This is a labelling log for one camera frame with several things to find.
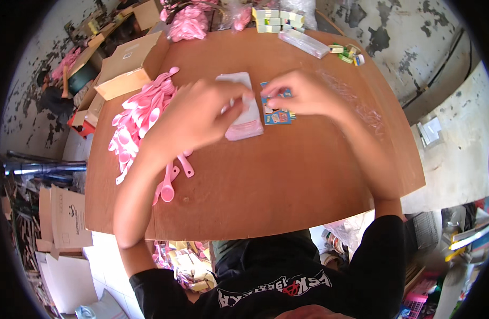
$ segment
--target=pile of pink spoons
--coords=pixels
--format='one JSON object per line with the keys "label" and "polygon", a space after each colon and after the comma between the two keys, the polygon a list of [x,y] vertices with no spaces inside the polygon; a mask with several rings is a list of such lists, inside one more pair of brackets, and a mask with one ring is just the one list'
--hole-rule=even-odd
{"label": "pile of pink spoons", "polygon": [[[143,86],[141,92],[122,103],[124,111],[113,118],[112,125],[117,129],[108,150],[118,155],[121,175],[116,179],[117,185],[124,181],[127,172],[133,165],[140,150],[141,139],[157,122],[177,93],[177,87],[173,86],[170,77],[178,71],[178,67],[172,67],[168,73],[160,74],[156,80]],[[191,153],[192,151],[187,150],[177,157],[187,177],[195,174],[193,167],[186,159]],[[179,171],[177,166],[173,166],[173,162],[166,165],[165,178],[156,188],[153,205],[158,202],[159,195],[165,202],[173,200],[175,191],[171,182],[177,177]]]}

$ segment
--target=concrete wall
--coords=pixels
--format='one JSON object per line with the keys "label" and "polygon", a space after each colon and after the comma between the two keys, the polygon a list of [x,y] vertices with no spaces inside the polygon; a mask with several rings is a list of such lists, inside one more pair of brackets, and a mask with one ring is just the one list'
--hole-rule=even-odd
{"label": "concrete wall", "polygon": [[41,95],[37,74],[48,65],[55,69],[72,47],[64,25],[81,23],[100,5],[112,10],[118,0],[58,0],[28,43],[11,82],[3,112],[0,153],[22,153],[61,158],[68,128],[57,124],[50,111],[37,102]]}
{"label": "concrete wall", "polygon": [[[431,81],[461,28],[445,3],[436,0],[317,0],[317,8],[360,42],[401,105]],[[474,59],[473,68],[479,60]],[[452,94],[469,64],[470,40],[464,34],[442,79],[410,106],[408,120],[417,121]]]}

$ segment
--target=pink plastic basket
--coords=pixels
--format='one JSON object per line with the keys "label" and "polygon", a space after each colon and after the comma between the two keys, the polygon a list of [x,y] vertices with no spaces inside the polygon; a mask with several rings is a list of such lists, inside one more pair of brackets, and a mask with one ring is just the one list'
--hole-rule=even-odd
{"label": "pink plastic basket", "polygon": [[421,308],[429,297],[429,291],[435,284],[435,280],[424,279],[407,294],[404,305],[411,310],[408,319],[418,318]]}

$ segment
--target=red stool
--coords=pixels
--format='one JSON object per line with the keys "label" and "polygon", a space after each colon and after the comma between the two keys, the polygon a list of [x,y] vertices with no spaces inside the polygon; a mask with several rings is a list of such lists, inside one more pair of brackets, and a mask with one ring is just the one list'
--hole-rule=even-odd
{"label": "red stool", "polygon": [[67,125],[69,125],[69,127],[71,129],[73,129],[76,133],[78,133],[81,137],[83,137],[84,139],[87,139],[87,135],[89,134],[94,134],[95,133],[95,127],[88,123],[87,121],[83,121],[83,125],[82,125],[82,130],[81,131],[78,131],[78,127],[77,126],[72,126],[72,121],[74,120],[74,117],[76,115],[76,112],[72,115],[72,117],[69,119],[69,121],[67,122]]}

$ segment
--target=person's right hand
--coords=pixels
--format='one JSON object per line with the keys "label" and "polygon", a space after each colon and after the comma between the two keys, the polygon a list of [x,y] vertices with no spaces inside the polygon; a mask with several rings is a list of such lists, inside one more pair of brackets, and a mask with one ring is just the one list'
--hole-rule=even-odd
{"label": "person's right hand", "polygon": [[[289,88],[292,98],[277,97]],[[333,117],[345,110],[345,102],[331,90],[322,79],[305,70],[294,70],[271,80],[262,90],[262,95],[274,96],[270,108],[287,109],[296,114],[318,114]]]}

